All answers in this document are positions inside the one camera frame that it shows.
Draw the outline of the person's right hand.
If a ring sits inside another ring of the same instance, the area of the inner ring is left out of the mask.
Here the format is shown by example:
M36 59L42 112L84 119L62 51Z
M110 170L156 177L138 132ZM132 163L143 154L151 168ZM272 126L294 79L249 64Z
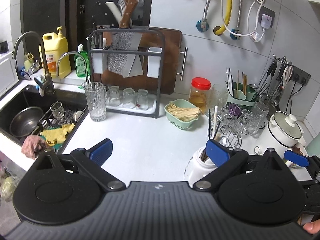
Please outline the person's right hand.
M310 234L317 234L318 232L320 232L320 219L318 220L315 220L313 222L310 222L310 223L306 223L304 226L303 226L303 229L305 231L307 231L308 233Z

